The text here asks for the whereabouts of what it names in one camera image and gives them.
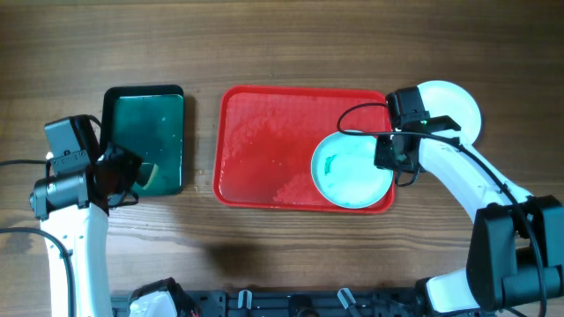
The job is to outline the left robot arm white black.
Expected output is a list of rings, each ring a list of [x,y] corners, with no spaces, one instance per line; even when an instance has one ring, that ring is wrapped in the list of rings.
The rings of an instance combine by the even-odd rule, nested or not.
[[[110,316],[107,234],[112,209],[128,196],[147,163],[121,146],[50,152],[52,173],[36,182],[30,204],[48,249],[54,316]]]

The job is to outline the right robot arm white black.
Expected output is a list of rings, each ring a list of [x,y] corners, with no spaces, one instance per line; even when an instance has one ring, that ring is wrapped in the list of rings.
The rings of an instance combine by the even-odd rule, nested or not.
[[[377,135],[375,165],[434,175],[473,227],[464,268],[423,282],[428,312],[513,310],[563,295],[563,205],[503,176],[472,146],[480,122],[448,116],[407,122]]]

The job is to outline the white plate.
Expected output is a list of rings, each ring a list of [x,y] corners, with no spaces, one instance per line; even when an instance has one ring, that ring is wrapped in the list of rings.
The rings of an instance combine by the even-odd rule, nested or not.
[[[417,85],[424,108],[431,117],[447,115],[461,128],[467,141],[473,144],[479,137],[482,118],[476,100],[461,86],[443,80]]]

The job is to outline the green yellow scrub sponge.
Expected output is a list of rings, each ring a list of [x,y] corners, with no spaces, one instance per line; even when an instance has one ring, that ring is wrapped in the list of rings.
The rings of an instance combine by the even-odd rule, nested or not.
[[[155,163],[142,163],[138,170],[135,186],[142,190],[148,190],[153,186],[159,170],[159,166]]]

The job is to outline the light blue plate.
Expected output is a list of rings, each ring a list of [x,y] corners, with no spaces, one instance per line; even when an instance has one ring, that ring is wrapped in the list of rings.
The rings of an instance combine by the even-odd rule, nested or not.
[[[357,130],[335,132],[315,148],[310,170],[318,192],[338,207],[359,210],[388,193],[393,172],[375,166],[377,138]]]

